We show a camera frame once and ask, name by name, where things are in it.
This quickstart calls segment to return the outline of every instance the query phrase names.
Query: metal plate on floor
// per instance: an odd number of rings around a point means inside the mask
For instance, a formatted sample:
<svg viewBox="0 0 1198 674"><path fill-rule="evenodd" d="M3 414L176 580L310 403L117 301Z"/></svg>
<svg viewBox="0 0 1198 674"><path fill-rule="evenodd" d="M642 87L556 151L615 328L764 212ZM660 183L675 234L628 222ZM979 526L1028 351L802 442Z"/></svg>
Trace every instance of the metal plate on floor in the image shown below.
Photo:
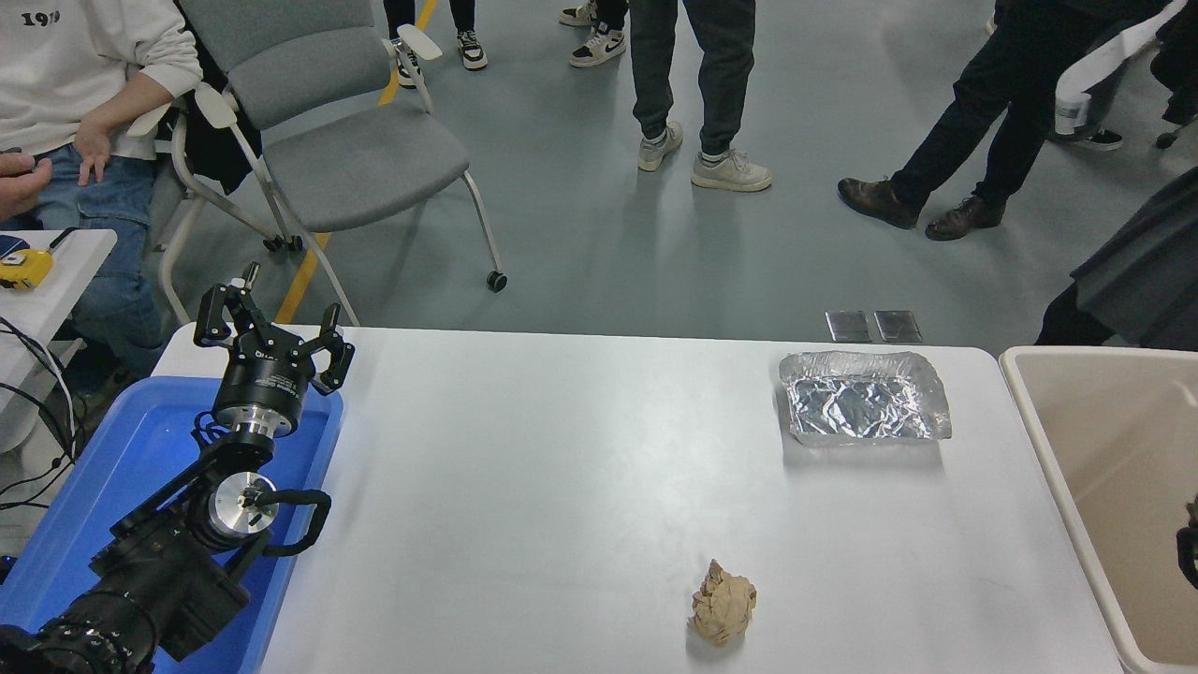
<svg viewBox="0 0 1198 674"><path fill-rule="evenodd" d="M870 344L870 323L865 311L824 311L833 342Z"/></svg>
<svg viewBox="0 0 1198 674"><path fill-rule="evenodd" d="M873 320L878 321L883 342L918 345L924 341L924 334L919 330L915 314L912 311L873 311Z"/></svg>

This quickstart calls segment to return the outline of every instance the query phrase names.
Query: white sweatshirt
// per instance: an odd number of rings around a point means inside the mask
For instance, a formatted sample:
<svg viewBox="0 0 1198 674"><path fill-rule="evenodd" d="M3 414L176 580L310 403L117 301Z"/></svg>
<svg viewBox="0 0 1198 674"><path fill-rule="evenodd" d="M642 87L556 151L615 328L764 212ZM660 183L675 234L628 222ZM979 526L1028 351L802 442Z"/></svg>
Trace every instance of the white sweatshirt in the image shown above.
<svg viewBox="0 0 1198 674"><path fill-rule="evenodd" d="M138 69L175 96L200 80L195 40L170 0L0 0L0 150L71 142ZM153 139L120 129L113 153L152 159Z"/></svg>

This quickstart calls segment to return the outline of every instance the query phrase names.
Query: small white table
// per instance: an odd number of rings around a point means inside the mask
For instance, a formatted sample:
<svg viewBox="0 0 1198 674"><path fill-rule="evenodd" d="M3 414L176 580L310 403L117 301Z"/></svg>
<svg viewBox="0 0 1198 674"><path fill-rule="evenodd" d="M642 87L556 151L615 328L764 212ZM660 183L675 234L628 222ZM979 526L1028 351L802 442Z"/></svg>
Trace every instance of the small white table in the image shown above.
<svg viewBox="0 0 1198 674"><path fill-rule="evenodd" d="M220 376L190 330L156 375ZM952 439L812 451L776 369L837 346L345 334L333 511L264 674L1121 673L984 352L909 350ZM760 595L725 649L686 626L712 558Z"/></svg>
<svg viewBox="0 0 1198 674"><path fill-rule="evenodd" d="M61 231L6 231L29 242L31 248L47 249ZM87 283L116 244L110 229L75 230L54 249L54 266L32 290L0 289L0 315L42 345L48 345ZM37 362L12 334L0 334L0 382L23 388ZM20 423L31 409L28 405L11 406L10 391L0 390L0 450L12 448L24 438L28 427Z"/></svg>

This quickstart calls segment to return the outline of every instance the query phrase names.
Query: blue tray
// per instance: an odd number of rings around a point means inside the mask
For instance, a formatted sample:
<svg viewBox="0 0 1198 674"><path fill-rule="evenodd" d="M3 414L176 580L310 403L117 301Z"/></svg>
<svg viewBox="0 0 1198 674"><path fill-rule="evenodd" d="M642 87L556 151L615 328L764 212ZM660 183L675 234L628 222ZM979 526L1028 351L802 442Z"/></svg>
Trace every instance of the blue tray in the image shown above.
<svg viewBox="0 0 1198 674"><path fill-rule="evenodd" d="M188 433L195 415L211 409L219 384L217 379L151 377L121 394L0 585L0 624L35 632L96 584L98 578L87 564L111 542L109 527L199 457ZM309 389L300 430L277 441L274 460L260 473L280 490L320 488L340 425L340 395L321 397ZM300 517L292 517L297 512ZM310 512L310 508L283 508L271 526L272 542L297 541ZM295 559L259 558L242 579L249 605L212 643L183 662L159 650L155 674L256 672Z"/></svg>

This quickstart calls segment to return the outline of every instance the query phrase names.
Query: plastic bin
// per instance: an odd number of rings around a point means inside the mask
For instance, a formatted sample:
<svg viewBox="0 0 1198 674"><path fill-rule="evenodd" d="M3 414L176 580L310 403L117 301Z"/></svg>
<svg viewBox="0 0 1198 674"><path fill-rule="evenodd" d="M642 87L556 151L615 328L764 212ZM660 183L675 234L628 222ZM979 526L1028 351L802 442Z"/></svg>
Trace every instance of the plastic bin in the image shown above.
<svg viewBox="0 0 1198 674"><path fill-rule="evenodd" d="M1175 541L1198 492L1198 354L1017 347L999 364L1124 668L1198 673Z"/></svg>

